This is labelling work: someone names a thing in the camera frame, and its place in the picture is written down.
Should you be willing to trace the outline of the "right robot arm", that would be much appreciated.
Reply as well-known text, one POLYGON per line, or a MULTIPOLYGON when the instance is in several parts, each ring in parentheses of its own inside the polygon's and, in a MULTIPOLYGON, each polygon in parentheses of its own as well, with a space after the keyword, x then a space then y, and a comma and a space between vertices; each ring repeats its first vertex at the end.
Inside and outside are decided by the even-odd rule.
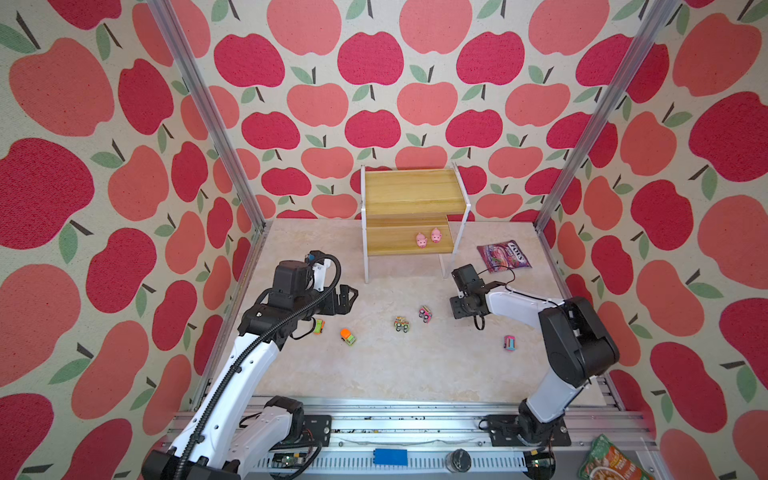
POLYGON ((564 426, 567 407, 590 381, 620 360, 619 347, 592 304, 583 297, 551 299, 485 282, 471 264, 452 271, 459 291, 450 299, 456 319, 477 329, 489 315, 508 317, 541 332, 548 370, 518 408, 510 431, 527 446, 547 443, 564 426))

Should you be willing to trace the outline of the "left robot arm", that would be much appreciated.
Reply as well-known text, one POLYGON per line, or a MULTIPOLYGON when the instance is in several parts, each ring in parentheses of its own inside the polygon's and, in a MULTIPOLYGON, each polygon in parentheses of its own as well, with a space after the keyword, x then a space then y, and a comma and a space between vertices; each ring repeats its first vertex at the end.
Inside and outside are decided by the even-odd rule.
POLYGON ((242 316, 238 336, 212 390, 165 451, 149 453, 146 479, 242 479, 274 447, 302 447, 300 401, 277 396, 242 428, 253 391, 300 321, 348 314, 358 292, 348 285, 312 282, 298 292, 264 290, 242 316))

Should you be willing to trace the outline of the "wooden two-tier shelf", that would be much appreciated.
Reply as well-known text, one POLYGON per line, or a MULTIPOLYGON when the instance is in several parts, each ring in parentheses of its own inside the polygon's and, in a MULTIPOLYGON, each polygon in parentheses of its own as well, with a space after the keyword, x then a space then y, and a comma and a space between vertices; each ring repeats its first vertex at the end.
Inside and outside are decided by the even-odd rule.
POLYGON ((443 169, 360 170, 364 280, 372 256, 436 255, 448 277, 472 207, 457 164, 443 169), (434 228, 442 232, 431 242, 434 228), (419 248, 422 233, 427 246, 419 248))

